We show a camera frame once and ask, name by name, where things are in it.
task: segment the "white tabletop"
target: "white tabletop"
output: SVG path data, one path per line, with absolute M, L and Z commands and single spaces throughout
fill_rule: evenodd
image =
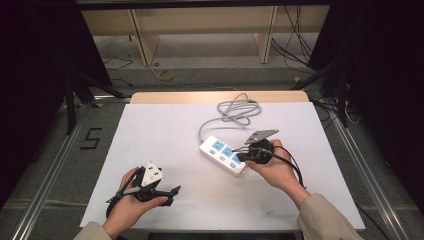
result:
M 351 222 L 364 224 L 341 175 L 311 103 L 261 103 L 263 111 L 245 129 L 213 122 L 202 131 L 234 148 L 254 131 L 279 129 L 270 137 L 283 141 L 302 171 L 311 193 L 321 193 Z M 198 147 L 200 125 L 218 117 L 216 104 L 127 105 L 81 226 L 105 221 L 106 200 L 118 190 L 131 168 L 152 161 L 163 168 L 157 187 L 181 185 L 171 207 L 147 212 L 134 226 L 154 232 L 281 232 L 298 230 L 298 210 L 282 191 L 248 171 L 236 178 L 203 156 Z

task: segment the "beige sleeve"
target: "beige sleeve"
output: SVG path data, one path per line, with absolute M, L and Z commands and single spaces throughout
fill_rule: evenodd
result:
M 320 194 L 307 198 L 299 211 L 297 224 L 305 239 L 362 239 L 346 217 Z
M 89 222 L 74 240 L 111 240 L 111 238 L 100 224 Z

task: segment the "metal rail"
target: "metal rail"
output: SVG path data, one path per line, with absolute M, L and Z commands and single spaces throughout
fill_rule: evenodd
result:
M 355 163 L 356 168 L 361 175 L 365 186 L 367 187 L 371 198 L 373 199 L 378 211 L 380 212 L 381 217 L 383 218 L 390 235 L 393 239 L 399 240 L 408 240 L 411 237 L 408 235 L 406 229 L 403 227 L 399 216 L 397 215 L 395 209 L 392 207 L 389 199 L 384 194 L 383 189 L 378 184 L 374 174 L 369 168 L 367 161 L 356 145 L 355 140 L 350 134 L 349 129 L 344 128 L 342 123 L 336 119 L 335 126 L 340 136 L 342 137 L 343 142 L 346 145 L 347 150 L 349 151 L 350 156 L 352 157 L 353 162 Z
M 43 209 L 44 203 L 56 182 L 56 179 L 60 173 L 60 170 L 62 169 L 63 163 L 66 161 L 66 158 L 69 155 L 71 147 L 76 137 L 78 136 L 78 133 L 81 128 L 81 123 L 83 122 L 85 116 L 89 112 L 90 107 L 91 107 L 90 104 L 82 105 L 80 114 L 78 115 L 77 123 L 73 131 L 66 136 L 62 146 L 60 147 L 58 154 L 56 155 L 56 158 L 54 159 L 52 163 L 52 166 L 50 167 L 46 177 L 43 180 L 43 183 L 38 189 L 37 194 L 35 195 L 34 199 L 32 200 L 31 204 L 26 210 L 24 216 L 19 222 L 18 227 L 16 228 L 15 234 L 13 236 L 13 240 L 28 239 L 29 234 L 32 231 L 32 228 L 34 227 L 35 222 L 37 221 L 37 218 L 40 215 L 41 210 Z

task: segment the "power strip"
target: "power strip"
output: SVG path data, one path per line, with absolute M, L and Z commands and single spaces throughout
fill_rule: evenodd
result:
M 237 158 L 237 153 L 233 152 L 234 148 L 213 136 L 208 137 L 199 149 L 203 155 L 209 157 L 236 177 L 248 170 L 246 164 Z

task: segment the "hand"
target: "hand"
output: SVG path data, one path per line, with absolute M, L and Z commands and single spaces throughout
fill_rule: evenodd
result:
M 138 168 L 131 169 L 122 177 L 119 189 L 124 186 L 137 169 Z M 131 188 L 131 186 L 132 181 L 128 184 L 127 188 Z M 167 200 L 167 197 L 157 197 L 148 202 L 140 202 L 133 195 L 124 196 L 116 203 L 115 207 L 113 207 L 108 219 L 103 224 L 103 228 L 112 239 L 115 239 L 121 232 L 134 226 L 145 212 L 165 203 Z
M 274 154 L 286 160 L 291 160 L 290 154 L 280 148 L 281 141 L 271 140 L 274 146 Z M 257 164 L 253 161 L 246 161 L 246 165 L 253 171 L 259 173 L 271 186 L 283 190 L 294 201 L 299 208 L 303 201 L 310 196 L 310 193 L 300 185 L 291 166 L 273 157 L 267 164 Z

